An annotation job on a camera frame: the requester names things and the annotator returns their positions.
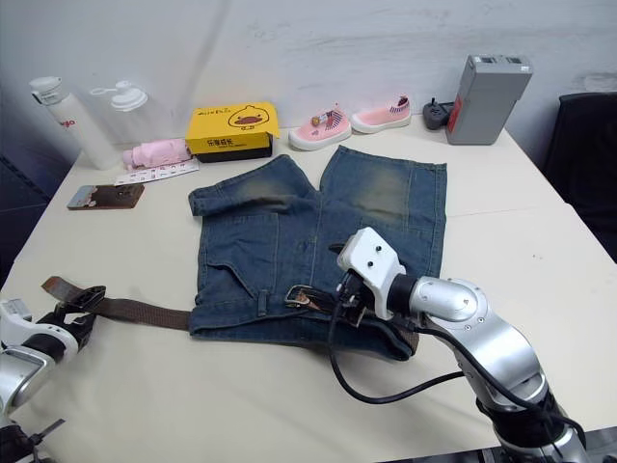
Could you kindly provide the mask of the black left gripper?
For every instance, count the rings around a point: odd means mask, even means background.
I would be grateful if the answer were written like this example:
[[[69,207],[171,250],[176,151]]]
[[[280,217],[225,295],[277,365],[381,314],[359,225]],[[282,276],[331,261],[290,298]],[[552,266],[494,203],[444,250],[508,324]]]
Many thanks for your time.
[[[49,324],[68,331],[76,340],[79,348],[84,348],[89,340],[96,320],[96,314],[90,313],[105,297],[106,286],[91,286],[86,289],[72,290],[60,302],[60,314],[48,313],[38,324]],[[86,313],[70,322],[65,321],[66,314]]]

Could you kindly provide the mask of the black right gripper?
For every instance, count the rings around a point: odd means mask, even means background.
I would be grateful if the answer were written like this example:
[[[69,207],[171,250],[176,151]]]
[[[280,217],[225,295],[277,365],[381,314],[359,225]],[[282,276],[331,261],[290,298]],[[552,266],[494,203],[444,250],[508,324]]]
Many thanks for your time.
[[[331,244],[328,249],[333,253],[340,253],[343,243]],[[312,295],[310,306],[314,311],[328,314],[334,322],[343,321],[358,328],[367,311],[372,311],[374,296],[364,283],[362,277],[354,270],[345,273],[332,295]]]

